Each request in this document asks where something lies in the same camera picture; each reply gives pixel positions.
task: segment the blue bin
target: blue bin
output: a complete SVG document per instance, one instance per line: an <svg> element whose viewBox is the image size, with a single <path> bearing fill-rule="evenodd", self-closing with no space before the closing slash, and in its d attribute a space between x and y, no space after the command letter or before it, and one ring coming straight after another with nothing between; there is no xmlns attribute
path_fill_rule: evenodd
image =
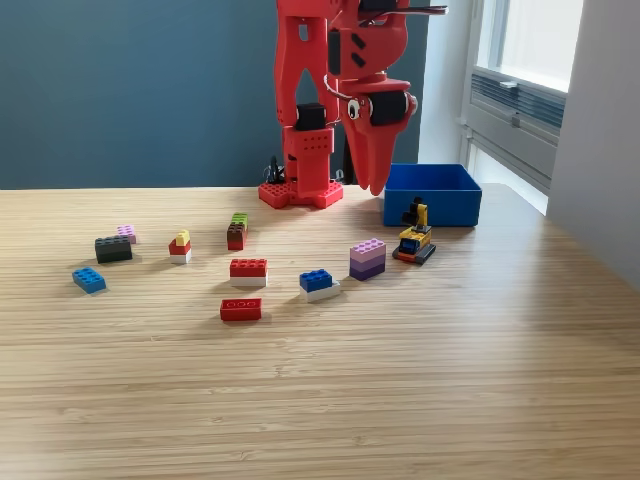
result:
<svg viewBox="0 0 640 480"><path fill-rule="evenodd" d="M482 189L458 164L394 163L384 191L383 223L404 225L402 213L415 197L428 206L432 227L475 227Z"/></svg>

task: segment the red robot arm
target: red robot arm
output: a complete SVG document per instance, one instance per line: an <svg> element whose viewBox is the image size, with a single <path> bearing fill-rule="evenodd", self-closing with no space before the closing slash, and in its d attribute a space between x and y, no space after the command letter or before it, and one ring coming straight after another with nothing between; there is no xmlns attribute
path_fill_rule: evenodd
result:
<svg viewBox="0 0 640 480"><path fill-rule="evenodd" d="M442 15L446 7L411 8L410 0L276 3L274 77L285 179L262 184L260 198L274 208L326 208L342 198L342 186L329 179L337 120L344 125L360 186L378 195L389 176L396 137L417 109L415 97L408 93L409 82L389 79L384 70L407 46L406 15ZM296 105L304 69L311 74L321 104Z"/></svg>

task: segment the purple lego brick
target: purple lego brick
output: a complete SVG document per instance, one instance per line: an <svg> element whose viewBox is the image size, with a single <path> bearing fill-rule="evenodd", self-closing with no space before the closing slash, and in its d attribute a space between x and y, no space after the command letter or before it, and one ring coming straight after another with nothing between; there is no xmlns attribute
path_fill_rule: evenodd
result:
<svg viewBox="0 0 640 480"><path fill-rule="evenodd" d="M382 240L372 238L366 242L362 242L355 247L351 247L351 258L357 262L363 263L380 255L387 254L387 246Z"/></svg>
<svg viewBox="0 0 640 480"><path fill-rule="evenodd" d="M131 245L136 243L136 231L133 229L133 225L120 225L118 227L118 235L126 235L129 237Z"/></svg>
<svg viewBox="0 0 640 480"><path fill-rule="evenodd" d="M370 279L371 277L375 277L376 275L384 272L384 263L381 263L377 267L370 268L365 272L359 272L358 270L354 270L353 268L349 269L349 276L355 278L356 280L360 280L364 282L365 280Z"/></svg>
<svg viewBox="0 0 640 480"><path fill-rule="evenodd" d="M371 260L367 260L366 262L359 262L351 258L351 261L349 262L349 268L352 268L353 270L357 270L359 272L366 272L370 268L377 267L380 264L384 265L386 258L387 257L385 255L380 255L378 257L372 258Z"/></svg>

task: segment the white lego brick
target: white lego brick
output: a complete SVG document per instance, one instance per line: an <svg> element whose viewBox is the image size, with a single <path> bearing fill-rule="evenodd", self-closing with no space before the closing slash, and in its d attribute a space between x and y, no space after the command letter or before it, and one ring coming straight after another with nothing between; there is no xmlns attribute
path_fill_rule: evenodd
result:
<svg viewBox="0 0 640 480"><path fill-rule="evenodd" d="M324 300L325 298L335 297L340 295L340 282L334 280L333 285L328 288L316 290L314 292L307 292L304 288L300 287L300 296L305 302L317 302L318 300Z"/></svg>
<svg viewBox="0 0 640 480"><path fill-rule="evenodd" d="M169 261L176 265L185 265L191 261L191 250L186 255L169 255Z"/></svg>
<svg viewBox="0 0 640 480"><path fill-rule="evenodd" d="M229 283L232 287L266 287L269 281L269 273L264 277L231 277Z"/></svg>

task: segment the wire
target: wire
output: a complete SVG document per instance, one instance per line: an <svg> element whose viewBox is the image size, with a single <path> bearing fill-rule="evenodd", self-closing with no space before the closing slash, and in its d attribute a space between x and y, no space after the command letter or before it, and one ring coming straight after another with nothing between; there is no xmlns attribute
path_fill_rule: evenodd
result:
<svg viewBox="0 0 640 480"><path fill-rule="evenodd" d="M360 22L359 26L368 27L374 23L376 19L384 17L385 15L446 15L447 13L449 13L449 7L444 5L438 5L435 7L398 8L397 10L380 11L373 17Z"/></svg>
<svg viewBox="0 0 640 480"><path fill-rule="evenodd" d="M329 90L329 93L331 95L333 95L334 97L338 97L340 100L345 100L347 102L353 99L353 97L350 97L349 95L345 95L344 93L340 93L339 91L331 88L331 86L329 85L328 77L329 77L328 75L324 76L324 86L327 87L327 90Z"/></svg>

